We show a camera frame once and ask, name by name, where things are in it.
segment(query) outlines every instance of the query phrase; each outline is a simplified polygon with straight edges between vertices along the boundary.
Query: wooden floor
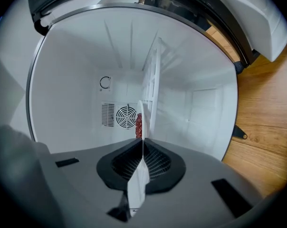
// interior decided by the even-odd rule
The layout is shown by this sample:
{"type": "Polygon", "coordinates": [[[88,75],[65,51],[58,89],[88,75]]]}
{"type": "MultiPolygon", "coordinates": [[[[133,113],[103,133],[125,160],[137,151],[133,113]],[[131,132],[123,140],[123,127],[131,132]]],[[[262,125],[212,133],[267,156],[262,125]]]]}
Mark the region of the wooden floor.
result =
{"type": "Polygon", "coordinates": [[[238,85],[237,125],[248,138],[232,138],[223,162],[266,196],[287,182],[287,46],[275,62],[259,56],[238,85]]]}

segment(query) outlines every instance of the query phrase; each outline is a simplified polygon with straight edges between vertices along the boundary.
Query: red object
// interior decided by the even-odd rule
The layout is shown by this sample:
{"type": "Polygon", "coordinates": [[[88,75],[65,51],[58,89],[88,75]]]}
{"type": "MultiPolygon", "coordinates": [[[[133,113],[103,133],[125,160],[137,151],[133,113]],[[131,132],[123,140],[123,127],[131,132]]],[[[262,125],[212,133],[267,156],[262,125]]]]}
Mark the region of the red object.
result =
{"type": "Polygon", "coordinates": [[[143,119],[141,113],[137,114],[135,125],[136,125],[135,128],[136,138],[141,139],[143,137],[143,119]]]}

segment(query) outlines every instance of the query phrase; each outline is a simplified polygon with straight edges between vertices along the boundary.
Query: vent grille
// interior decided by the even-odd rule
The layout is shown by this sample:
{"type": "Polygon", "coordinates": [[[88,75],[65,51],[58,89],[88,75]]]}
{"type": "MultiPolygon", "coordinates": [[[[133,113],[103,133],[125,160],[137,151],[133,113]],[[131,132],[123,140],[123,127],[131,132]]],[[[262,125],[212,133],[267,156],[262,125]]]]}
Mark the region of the vent grille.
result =
{"type": "Polygon", "coordinates": [[[153,181],[156,178],[164,175],[171,167],[170,158],[153,147],[152,145],[146,143],[144,145],[144,162],[149,169],[150,180],[153,181]]]}
{"type": "Polygon", "coordinates": [[[112,169],[125,180],[129,181],[143,157],[142,142],[138,142],[111,161],[112,169]]]}
{"type": "Polygon", "coordinates": [[[120,108],[116,113],[116,121],[121,127],[127,129],[133,127],[136,121],[135,109],[130,107],[129,104],[120,108]]]}
{"type": "Polygon", "coordinates": [[[101,107],[101,123],[103,126],[114,127],[114,104],[105,103],[101,107]]]}

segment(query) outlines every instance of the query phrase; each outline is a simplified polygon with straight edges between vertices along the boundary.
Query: ventilation fan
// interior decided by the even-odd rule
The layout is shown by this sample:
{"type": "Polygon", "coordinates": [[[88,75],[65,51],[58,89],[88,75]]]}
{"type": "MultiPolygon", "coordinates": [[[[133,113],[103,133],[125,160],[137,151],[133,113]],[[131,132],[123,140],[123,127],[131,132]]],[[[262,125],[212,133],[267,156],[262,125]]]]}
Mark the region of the ventilation fan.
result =
{"type": "Polygon", "coordinates": [[[117,123],[126,129],[129,129],[135,125],[136,121],[136,110],[132,107],[127,106],[121,107],[116,113],[117,123]]]}

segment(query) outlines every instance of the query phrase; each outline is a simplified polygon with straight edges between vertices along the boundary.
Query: black floor bracket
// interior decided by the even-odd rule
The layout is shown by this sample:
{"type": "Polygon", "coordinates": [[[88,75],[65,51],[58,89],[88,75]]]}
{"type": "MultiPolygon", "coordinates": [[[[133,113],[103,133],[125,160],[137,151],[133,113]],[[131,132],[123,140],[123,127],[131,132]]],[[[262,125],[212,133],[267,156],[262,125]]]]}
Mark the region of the black floor bracket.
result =
{"type": "Polygon", "coordinates": [[[240,139],[247,139],[247,134],[236,125],[234,125],[232,136],[240,139]]]}

